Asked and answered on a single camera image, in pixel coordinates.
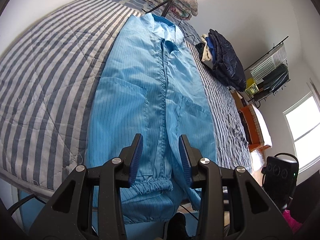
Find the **black shoe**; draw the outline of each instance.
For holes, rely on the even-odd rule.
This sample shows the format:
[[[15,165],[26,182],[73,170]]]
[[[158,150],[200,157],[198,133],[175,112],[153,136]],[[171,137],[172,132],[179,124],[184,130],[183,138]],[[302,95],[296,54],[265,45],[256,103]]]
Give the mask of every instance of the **black shoe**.
[[[186,217],[183,213],[176,213],[170,219],[167,231],[167,240],[190,240],[186,231]]]

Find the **gray and white striped blanket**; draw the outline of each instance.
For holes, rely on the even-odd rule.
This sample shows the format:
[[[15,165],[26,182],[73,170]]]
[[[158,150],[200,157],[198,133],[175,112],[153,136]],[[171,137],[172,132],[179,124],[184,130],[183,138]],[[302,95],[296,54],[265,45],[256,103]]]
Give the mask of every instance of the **gray and white striped blanket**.
[[[95,90],[132,8],[76,0],[27,30],[0,59],[0,176],[51,196],[84,159]],[[216,124],[219,164],[251,170],[239,116],[227,90],[196,59]]]

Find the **blue cloth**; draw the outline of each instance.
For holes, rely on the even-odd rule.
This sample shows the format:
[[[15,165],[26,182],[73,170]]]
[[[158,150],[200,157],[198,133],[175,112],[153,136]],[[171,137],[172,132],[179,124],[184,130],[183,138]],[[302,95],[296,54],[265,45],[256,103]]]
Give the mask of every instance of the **blue cloth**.
[[[199,194],[183,176],[178,138],[186,134],[216,162],[212,114],[181,30],[152,14],[130,16],[108,57],[93,101],[86,166],[118,156],[136,133],[144,146],[135,183],[121,189],[125,223],[169,220],[184,198],[198,209]]]
[[[212,43],[212,41],[210,40],[209,37],[206,37],[205,41],[207,42],[207,45],[209,47],[209,51],[211,52],[212,63],[214,64],[216,62],[216,51],[214,50],[214,45],[213,45],[213,43]]]

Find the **window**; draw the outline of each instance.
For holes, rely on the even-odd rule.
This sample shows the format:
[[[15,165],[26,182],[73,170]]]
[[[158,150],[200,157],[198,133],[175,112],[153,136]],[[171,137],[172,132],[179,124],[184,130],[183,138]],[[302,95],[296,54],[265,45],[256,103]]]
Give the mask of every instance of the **window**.
[[[320,159],[320,111],[310,92],[302,100],[284,112],[299,160],[303,170]]]

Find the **blue gripper pad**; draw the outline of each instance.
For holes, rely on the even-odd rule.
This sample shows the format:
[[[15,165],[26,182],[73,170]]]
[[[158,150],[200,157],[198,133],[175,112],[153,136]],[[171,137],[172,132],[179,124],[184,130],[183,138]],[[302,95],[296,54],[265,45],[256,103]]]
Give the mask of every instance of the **blue gripper pad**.
[[[140,158],[141,158],[141,154],[142,154],[142,150],[143,150],[143,136],[142,136],[142,134],[140,134],[140,135],[136,134],[136,137],[137,136],[139,136],[139,140],[138,140],[137,146],[135,148],[135,151],[133,153],[133,157],[132,157],[132,160],[130,163],[130,173],[129,173],[129,179],[128,179],[128,183],[130,184],[130,186],[136,180],[137,173],[138,173],[138,167],[139,167],[139,163],[140,163]]]
[[[187,185],[189,187],[191,187],[191,185],[192,185],[191,165],[190,165],[190,161],[189,161],[186,147],[185,147],[183,140],[182,140],[182,136],[179,137],[179,153],[180,153],[180,158],[181,158],[181,162],[182,162],[184,178],[187,182]]]

